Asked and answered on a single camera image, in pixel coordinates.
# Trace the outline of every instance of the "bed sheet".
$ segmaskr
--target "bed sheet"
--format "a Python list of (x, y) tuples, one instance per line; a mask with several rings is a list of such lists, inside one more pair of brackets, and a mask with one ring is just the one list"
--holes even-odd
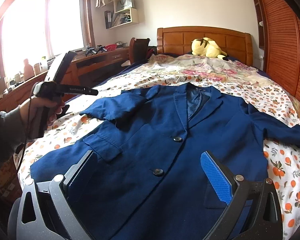
[[(101, 120), (80, 116), (96, 99), (119, 95), (121, 90), (147, 88), (154, 85), (178, 86), (191, 82), (196, 86), (214, 86), (222, 93), (242, 97), (259, 111), (267, 113), (289, 127), (300, 125), (300, 119), (289, 95), (272, 80), (262, 77), (257, 69), (238, 61), (224, 61), (203, 56), (152, 56), (149, 62), (116, 76), (97, 87), (98, 96), (80, 96), (69, 102), (71, 112), (58, 119), (43, 138), (28, 144), (18, 172), (21, 187), (30, 178), (30, 166), (48, 152), (74, 144), (99, 124)], [(268, 160), (268, 176), (274, 181), (283, 220), (283, 239), (287, 240), (300, 224), (300, 149), (275, 140), (264, 141), (264, 156)], [(19, 156), (15, 155), (18, 165)]]

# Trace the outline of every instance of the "pikachu plush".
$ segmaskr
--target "pikachu plush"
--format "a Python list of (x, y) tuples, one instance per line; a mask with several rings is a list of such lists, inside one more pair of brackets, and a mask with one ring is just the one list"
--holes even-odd
[(191, 45), (193, 55), (201, 55), (206, 57), (217, 57), (223, 59), (227, 54), (220, 49), (218, 44), (209, 38), (196, 39)]

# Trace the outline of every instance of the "bed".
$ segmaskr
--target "bed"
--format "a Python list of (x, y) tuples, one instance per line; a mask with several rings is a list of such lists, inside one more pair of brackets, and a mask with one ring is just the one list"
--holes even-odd
[[(239, 61), (209, 59), (186, 54), (191, 41), (209, 37), (221, 49)], [(178, 86), (191, 82), (196, 86), (214, 86), (222, 93), (242, 97), (259, 111), (265, 112), (289, 127), (300, 124), (300, 103), (272, 80), (251, 67), (253, 53), (249, 33), (203, 27), (159, 28), (158, 54), (142, 65), (134, 65), (96, 87), (99, 95), (79, 96), (68, 104), (65, 116), (48, 128), (43, 138), (28, 144), (18, 172), (21, 187), (30, 178), (30, 166), (48, 152), (74, 144), (99, 124), (101, 120), (80, 116), (96, 99), (119, 95), (121, 90), (147, 88), (153, 85)], [(162, 53), (181, 55), (172, 57)], [(300, 149), (274, 140), (264, 141), (264, 156), (268, 160), (268, 175), (274, 181), (282, 209), (283, 239), (288, 239), (300, 224)], [(19, 156), (15, 155), (18, 166)]]

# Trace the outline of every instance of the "silver bolt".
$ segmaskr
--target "silver bolt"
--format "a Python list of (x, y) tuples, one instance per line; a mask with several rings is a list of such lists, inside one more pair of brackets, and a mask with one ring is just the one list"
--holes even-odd
[(272, 184), (272, 183), (273, 183), (273, 181), (272, 181), (272, 179), (270, 179), (270, 178), (266, 178), (266, 183), (268, 183), (268, 184)]
[(62, 175), (62, 174), (58, 174), (58, 175), (56, 175), (56, 176), (53, 178), (53, 180), (54, 180), (55, 182), (60, 182), (60, 181), (63, 180), (63, 175)]
[(236, 176), (235, 176), (235, 179), (236, 179), (237, 181), (243, 181), (243, 176), (242, 176), (242, 175), (236, 175)]
[(27, 184), (27, 185), (31, 185), (33, 182), (34, 182), (34, 180), (31, 179), (31, 178), (26, 179), (26, 184)]

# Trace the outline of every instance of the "red basket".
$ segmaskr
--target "red basket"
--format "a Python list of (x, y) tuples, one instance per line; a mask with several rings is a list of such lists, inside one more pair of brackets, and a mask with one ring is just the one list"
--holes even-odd
[(117, 45), (116, 44), (111, 44), (111, 45), (105, 46), (105, 48), (108, 51), (113, 51), (113, 50), (115, 50), (117, 48)]

